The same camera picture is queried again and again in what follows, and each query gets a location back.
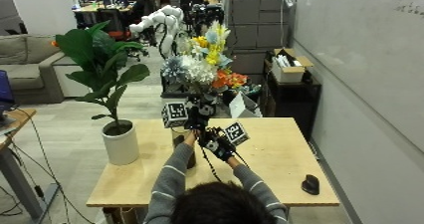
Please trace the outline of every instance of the gray sofa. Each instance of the gray sofa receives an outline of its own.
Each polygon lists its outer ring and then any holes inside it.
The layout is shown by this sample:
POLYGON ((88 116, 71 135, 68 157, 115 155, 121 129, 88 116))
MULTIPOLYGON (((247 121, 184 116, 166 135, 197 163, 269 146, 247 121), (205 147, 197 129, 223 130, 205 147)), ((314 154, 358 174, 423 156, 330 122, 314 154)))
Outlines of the gray sofa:
POLYGON ((64 100, 52 64, 64 57, 55 37, 0 36, 0 70, 7 71, 17 105, 56 104, 64 100))

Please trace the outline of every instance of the white plant pot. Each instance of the white plant pot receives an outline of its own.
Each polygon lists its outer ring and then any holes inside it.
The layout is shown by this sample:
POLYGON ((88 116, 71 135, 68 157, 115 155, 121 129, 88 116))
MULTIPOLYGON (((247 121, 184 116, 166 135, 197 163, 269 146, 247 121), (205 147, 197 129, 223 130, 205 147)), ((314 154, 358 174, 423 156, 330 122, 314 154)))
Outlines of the white plant pot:
POLYGON ((132 129, 118 136, 105 135, 105 130, 115 125, 115 122, 112 121, 103 128, 103 136, 109 162, 115 165, 126 165, 134 162, 140 156, 137 133, 136 126, 129 120, 120 119, 120 123, 132 124, 132 129))

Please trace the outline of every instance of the wooden table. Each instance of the wooden table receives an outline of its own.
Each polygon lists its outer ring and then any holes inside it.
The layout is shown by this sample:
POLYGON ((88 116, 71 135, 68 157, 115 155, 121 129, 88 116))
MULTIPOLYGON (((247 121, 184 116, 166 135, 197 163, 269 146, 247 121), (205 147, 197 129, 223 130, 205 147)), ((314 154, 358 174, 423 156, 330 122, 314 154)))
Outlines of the wooden table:
MULTIPOLYGON (((73 11, 76 13, 79 13, 79 12, 81 12, 81 13, 97 12, 97 9, 100 9, 100 8, 105 8, 105 6, 101 5, 101 4, 99 6, 96 6, 96 7, 93 7, 93 5, 89 5, 89 6, 85 6, 85 7, 80 8, 80 9, 73 10, 73 11)), ((130 11, 129 8, 122 8, 122 9, 118 9, 118 10, 120 10, 120 12, 129 12, 130 11)))
POLYGON ((45 202, 39 201, 35 190, 29 185, 24 173, 16 163, 15 157, 12 155, 12 150, 8 148, 12 143, 12 137, 25 125, 29 118, 36 114, 36 110, 24 109, 23 111, 7 112, 7 114, 11 117, 16 118, 16 121, 7 127, 15 126, 16 129, 8 134, 10 136, 7 137, 7 139, 0 143, 0 170, 6 179, 8 180, 8 183, 21 204, 24 205, 31 215, 32 220, 29 223, 39 224, 43 223, 43 219, 48 212, 51 203, 53 202, 59 186, 56 183, 52 183, 48 189, 44 191, 45 202))
MULTIPOLYGON (((251 170, 270 186, 279 201, 293 206, 336 206, 338 197, 291 117, 239 119, 250 140, 237 149, 251 170), (321 194, 301 189, 306 174, 321 182, 321 194)), ((226 127, 231 118, 216 118, 210 126, 226 127)), ((107 164, 87 205, 89 207, 145 207, 162 166, 173 153, 172 131, 160 119, 134 120, 141 156, 132 164, 107 164)), ((188 171, 188 187, 216 181, 202 151, 197 146, 197 166, 188 171)), ((238 179, 229 166, 208 152, 212 165, 222 181, 238 179)))

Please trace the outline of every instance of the black cabinet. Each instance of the black cabinet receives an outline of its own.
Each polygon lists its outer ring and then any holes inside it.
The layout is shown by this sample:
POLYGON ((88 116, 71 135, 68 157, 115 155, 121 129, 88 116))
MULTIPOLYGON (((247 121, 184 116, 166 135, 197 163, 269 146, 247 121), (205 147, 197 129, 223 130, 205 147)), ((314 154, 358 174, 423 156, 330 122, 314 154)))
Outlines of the black cabinet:
POLYGON ((273 72, 269 71, 269 61, 265 61, 259 100, 262 115, 263 117, 294 117, 307 141, 311 138, 319 96, 321 83, 314 77, 310 77, 309 83, 279 83, 273 72))

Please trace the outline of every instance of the table leg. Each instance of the table leg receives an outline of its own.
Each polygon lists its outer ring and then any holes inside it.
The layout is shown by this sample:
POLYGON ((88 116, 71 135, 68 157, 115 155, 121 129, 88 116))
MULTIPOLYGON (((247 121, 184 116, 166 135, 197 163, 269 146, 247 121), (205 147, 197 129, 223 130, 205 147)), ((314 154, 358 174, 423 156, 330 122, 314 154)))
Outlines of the table leg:
POLYGON ((6 148, 0 152, 0 169, 31 217, 40 217, 43 209, 24 173, 13 159, 12 151, 10 148, 6 148))
POLYGON ((10 182, 21 204, 31 215, 32 220, 29 223, 40 224, 59 190, 57 184, 52 183, 44 192, 45 203, 39 202, 35 191, 31 188, 24 173, 16 163, 16 160, 13 159, 12 150, 10 148, 4 148, 0 151, 0 170, 10 182))

